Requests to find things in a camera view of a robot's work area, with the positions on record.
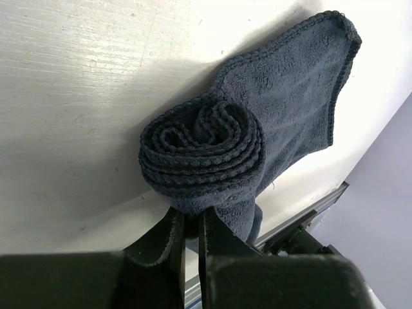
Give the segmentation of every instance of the white painted surface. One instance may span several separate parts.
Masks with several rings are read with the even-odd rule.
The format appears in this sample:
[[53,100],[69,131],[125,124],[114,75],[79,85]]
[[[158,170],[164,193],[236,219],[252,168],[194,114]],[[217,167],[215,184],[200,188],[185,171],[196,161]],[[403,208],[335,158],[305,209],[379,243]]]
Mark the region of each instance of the white painted surface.
[[[132,243],[167,209],[140,175],[142,128],[204,90],[227,57],[340,10],[364,44],[338,100],[335,145],[257,199],[268,231],[336,188],[412,90],[411,8],[408,0],[0,0],[0,252]],[[187,278],[195,273],[189,254]]]

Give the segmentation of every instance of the folded cloth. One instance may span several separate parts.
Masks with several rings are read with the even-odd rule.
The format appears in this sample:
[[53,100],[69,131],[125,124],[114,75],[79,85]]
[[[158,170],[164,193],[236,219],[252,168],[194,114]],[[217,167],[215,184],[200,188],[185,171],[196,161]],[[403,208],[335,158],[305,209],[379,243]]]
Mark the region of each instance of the folded cloth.
[[293,163],[332,145],[335,103],[360,45],[345,16],[317,14],[229,59],[205,93],[144,129],[142,174],[187,215],[190,238],[199,214],[215,207],[235,235],[256,240],[255,197]]

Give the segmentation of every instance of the black plastic part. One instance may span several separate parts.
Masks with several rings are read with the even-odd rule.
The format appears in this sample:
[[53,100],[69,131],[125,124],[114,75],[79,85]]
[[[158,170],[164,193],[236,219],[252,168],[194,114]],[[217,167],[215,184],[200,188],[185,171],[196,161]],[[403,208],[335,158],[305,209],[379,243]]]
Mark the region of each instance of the black plastic part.
[[[209,294],[210,285],[207,260],[211,256],[259,256],[256,249],[241,241],[229,227],[224,224],[214,207],[206,209],[199,220],[199,277],[202,295]],[[203,302],[203,309],[208,304]]]
[[306,226],[317,216],[316,211],[310,211],[308,214],[304,215],[302,218],[292,222],[289,226],[287,226],[284,230],[277,233],[275,236],[270,238],[263,247],[263,252],[277,254],[284,245],[284,242],[287,238],[290,237],[291,233],[294,233],[296,229],[301,227],[305,229]]
[[203,309],[372,309],[359,271],[341,256],[210,257]]
[[0,308],[183,308],[184,217],[120,252],[0,257]]

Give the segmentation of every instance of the gray towel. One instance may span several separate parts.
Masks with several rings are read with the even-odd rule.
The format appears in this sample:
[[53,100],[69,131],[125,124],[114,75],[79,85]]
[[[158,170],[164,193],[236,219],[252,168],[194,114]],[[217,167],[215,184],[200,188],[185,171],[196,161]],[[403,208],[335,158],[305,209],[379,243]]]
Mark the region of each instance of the gray towel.
[[[345,16],[317,14],[229,59],[205,93],[144,129],[142,174],[187,215],[188,238],[196,238],[198,215],[216,207],[235,235],[255,241],[262,219],[255,197],[293,163],[332,145],[335,103],[360,45]],[[197,250],[195,243],[189,247]]]

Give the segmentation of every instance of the light purple wall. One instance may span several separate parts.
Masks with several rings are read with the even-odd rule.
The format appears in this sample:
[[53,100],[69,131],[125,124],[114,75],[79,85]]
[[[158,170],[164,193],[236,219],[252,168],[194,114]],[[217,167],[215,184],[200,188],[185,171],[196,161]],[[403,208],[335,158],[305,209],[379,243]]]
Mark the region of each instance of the light purple wall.
[[386,308],[412,308],[412,95],[347,182],[312,234],[352,259]]

